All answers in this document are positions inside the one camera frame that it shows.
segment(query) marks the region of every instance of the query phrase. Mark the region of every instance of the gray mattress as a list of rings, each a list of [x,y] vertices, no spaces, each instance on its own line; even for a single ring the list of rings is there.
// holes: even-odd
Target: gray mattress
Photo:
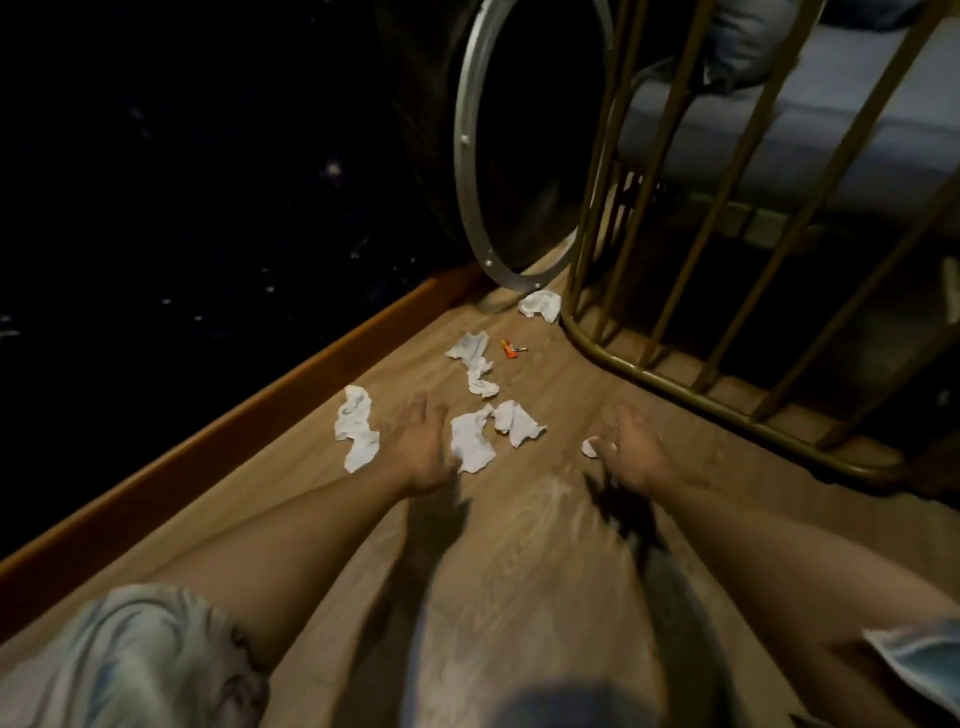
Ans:
[[[903,33],[816,27],[734,197],[785,210],[807,200]],[[694,189],[715,189],[761,90],[695,99],[674,137],[663,175]],[[663,82],[644,82],[630,104],[619,152],[641,168],[668,91]],[[955,17],[941,23],[927,42],[827,207],[907,224],[958,166],[960,18]],[[960,234],[960,209],[948,215],[942,231]]]

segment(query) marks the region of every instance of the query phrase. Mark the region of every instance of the wooden floor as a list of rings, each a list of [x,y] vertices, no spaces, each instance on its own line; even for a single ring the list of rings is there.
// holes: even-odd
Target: wooden floor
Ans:
[[[267,726],[386,726],[398,714],[404,725],[443,728],[545,725],[550,715],[641,726],[671,712],[679,724],[710,725],[695,714],[725,710],[717,707],[724,677],[710,666],[702,622],[726,655],[749,723],[789,725],[796,696],[670,520],[658,514],[679,569],[665,559],[641,580],[627,544],[592,504],[585,472],[599,476],[599,467],[580,443],[612,425],[617,398],[639,407],[669,450],[718,489],[870,546],[960,597],[960,514],[818,482],[592,365],[559,325],[523,318],[509,296],[499,302],[504,310],[487,299],[448,312],[361,377],[374,428],[420,388],[447,400],[453,416],[479,409],[463,364],[444,351],[465,331],[486,330],[494,343],[530,349],[507,361],[492,345],[488,379],[501,386],[493,402],[516,399],[549,429],[512,449],[490,423],[497,457],[464,475],[459,499],[401,504],[383,520],[277,670]],[[341,400],[316,409],[5,644],[0,671],[83,601],[343,474],[349,443],[333,440]],[[696,605],[689,614],[679,605],[689,588],[705,619]]]

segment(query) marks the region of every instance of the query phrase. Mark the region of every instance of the silver ring frame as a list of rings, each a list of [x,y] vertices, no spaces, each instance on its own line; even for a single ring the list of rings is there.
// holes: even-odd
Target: silver ring frame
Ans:
[[[603,32],[605,58],[613,45],[613,18],[607,0],[591,0]],[[487,78],[487,67],[500,29],[518,0],[484,0],[473,19],[464,64],[460,70],[457,105],[453,121],[453,173],[457,183],[457,202],[467,240],[484,271],[494,281],[521,293],[539,290],[553,280],[566,266],[573,252],[573,235],[561,257],[546,271],[524,276],[508,268],[493,249],[480,211],[480,193],[476,178],[476,133],[480,113],[480,97]]]

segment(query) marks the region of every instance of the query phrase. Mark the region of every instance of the gold metal railing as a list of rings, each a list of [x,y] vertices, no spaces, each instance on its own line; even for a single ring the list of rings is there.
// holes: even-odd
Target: gold metal railing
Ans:
[[[762,271],[727,324],[719,341],[706,361],[702,362],[699,374],[692,384],[686,385],[656,371],[654,362],[661,348],[663,336],[690,283],[704,248],[707,246],[717,223],[734,195],[737,185],[750,159],[762,140],[773,118],[777,97],[820,14],[822,0],[803,0],[793,27],[782,44],[769,79],[760,93],[754,111],[740,136],[726,170],[717,185],[708,210],[698,226],[692,245],[683,266],[673,282],[665,304],[646,337],[642,354],[637,360],[628,360],[610,351],[606,345],[608,324],[614,297],[618,294],[625,270],[631,261],[635,245],[642,235],[641,226],[649,216],[651,201],[659,187],[660,169],[669,151],[670,144],[684,112],[693,99],[690,77],[697,64],[703,40],[708,32],[713,13],[713,0],[699,0],[696,5],[684,49],[676,64],[669,95],[660,117],[651,153],[645,168],[634,172],[627,186],[627,165],[617,158],[616,146],[627,108],[633,95],[632,78],[635,71],[640,38],[650,0],[624,0],[616,19],[612,58],[608,63],[606,87],[600,109],[600,120],[593,144],[593,156],[589,167],[588,191],[584,198],[577,229],[571,275],[564,295],[563,320],[571,339],[593,357],[613,367],[619,373],[670,397],[699,409],[730,425],[752,432],[768,444],[789,450],[811,464],[816,464],[847,476],[870,481],[877,485],[893,484],[909,477],[909,463],[897,465],[865,465],[834,452],[849,440],[864,420],[877,411],[885,402],[906,386],[934,360],[960,342],[960,324],[944,325],[934,340],[903,364],[884,384],[867,398],[844,422],[836,423],[826,435],[807,440],[772,426],[768,420],[784,406],[787,396],[797,379],[827,347],[841,328],[873,294],[885,279],[897,269],[904,257],[914,250],[938,221],[960,200],[960,170],[943,185],[939,193],[928,203],[913,227],[897,242],[893,249],[878,263],[874,270],[860,283],[854,293],[822,326],[813,341],[800,357],[788,368],[780,380],[763,396],[760,404],[751,412],[740,411],[708,395],[718,377],[725,354],[744,324],[756,311],[761,297],[773,282],[780,266],[791,251],[804,238],[814,215],[829,199],[848,166],[861,152],[887,102],[913,61],[943,18],[949,0],[930,0],[922,14],[904,35],[899,49],[891,58],[872,92],[853,119],[847,132],[834,150],[825,168],[812,186],[812,194],[788,219],[779,242],[770,253]],[[611,188],[615,189],[611,201]],[[622,225],[617,226],[618,215]],[[612,272],[605,286],[593,292],[593,300],[599,302],[599,311],[591,326],[584,325],[582,306],[588,276],[598,259],[600,249],[613,246],[614,228],[619,229],[622,242],[616,253]],[[956,435],[949,437],[956,441]]]

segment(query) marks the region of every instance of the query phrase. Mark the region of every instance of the hand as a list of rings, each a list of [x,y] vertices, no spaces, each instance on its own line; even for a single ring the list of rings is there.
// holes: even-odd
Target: hand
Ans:
[[[447,409],[445,404],[428,408],[426,392],[418,392],[381,437],[380,457],[396,469],[405,497],[429,493],[457,477],[460,460],[444,449]]]
[[[677,468],[644,417],[625,401],[616,404],[615,446],[590,438],[590,444],[620,485],[647,497],[676,476]]]

